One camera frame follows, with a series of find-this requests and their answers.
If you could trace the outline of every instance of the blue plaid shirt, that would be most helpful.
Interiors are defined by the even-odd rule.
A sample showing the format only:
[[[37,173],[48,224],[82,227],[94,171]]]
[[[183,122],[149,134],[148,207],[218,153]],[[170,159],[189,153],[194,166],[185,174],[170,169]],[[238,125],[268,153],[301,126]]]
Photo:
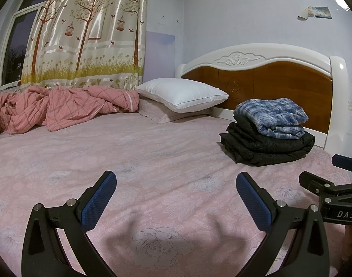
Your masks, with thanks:
[[[240,103],[234,114],[249,118],[259,133],[276,139],[300,139],[308,121],[303,108],[288,98],[276,100],[251,99]]]

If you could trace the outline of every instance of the headboard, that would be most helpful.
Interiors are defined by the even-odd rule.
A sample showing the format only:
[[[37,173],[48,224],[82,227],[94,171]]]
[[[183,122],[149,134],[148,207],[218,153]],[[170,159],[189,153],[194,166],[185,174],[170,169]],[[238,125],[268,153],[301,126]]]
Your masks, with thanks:
[[[231,121],[248,99],[289,98],[303,107],[303,124],[315,145],[342,153],[347,129],[348,74],[345,60],[283,44],[254,43],[210,52],[180,65],[176,78],[204,82],[229,94],[213,115]]]

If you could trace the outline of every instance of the pink pillowcase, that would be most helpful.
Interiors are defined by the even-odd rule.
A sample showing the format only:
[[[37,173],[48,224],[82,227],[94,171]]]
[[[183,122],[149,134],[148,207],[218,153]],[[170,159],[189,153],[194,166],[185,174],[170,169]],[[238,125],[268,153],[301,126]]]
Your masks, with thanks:
[[[140,96],[138,103],[138,113],[152,119],[157,124],[172,122],[181,118],[193,117],[195,115],[209,115],[212,113],[212,110],[212,108],[207,108],[191,113],[176,113],[167,108],[163,103],[145,98],[144,96]]]

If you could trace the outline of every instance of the white pillow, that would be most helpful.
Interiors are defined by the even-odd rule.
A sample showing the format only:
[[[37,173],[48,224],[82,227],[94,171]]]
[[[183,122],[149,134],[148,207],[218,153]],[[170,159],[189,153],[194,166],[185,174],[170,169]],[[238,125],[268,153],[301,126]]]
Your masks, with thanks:
[[[228,99],[224,91],[194,80],[159,78],[136,87],[139,94],[177,113],[203,110]]]

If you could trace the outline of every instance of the hand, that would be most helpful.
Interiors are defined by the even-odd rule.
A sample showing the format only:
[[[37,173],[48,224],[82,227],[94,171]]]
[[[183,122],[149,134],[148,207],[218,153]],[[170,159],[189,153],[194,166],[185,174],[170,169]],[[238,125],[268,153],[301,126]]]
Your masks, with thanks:
[[[352,255],[352,226],[345,226],[345,235],[342,240],[342,259],[347,261]]]

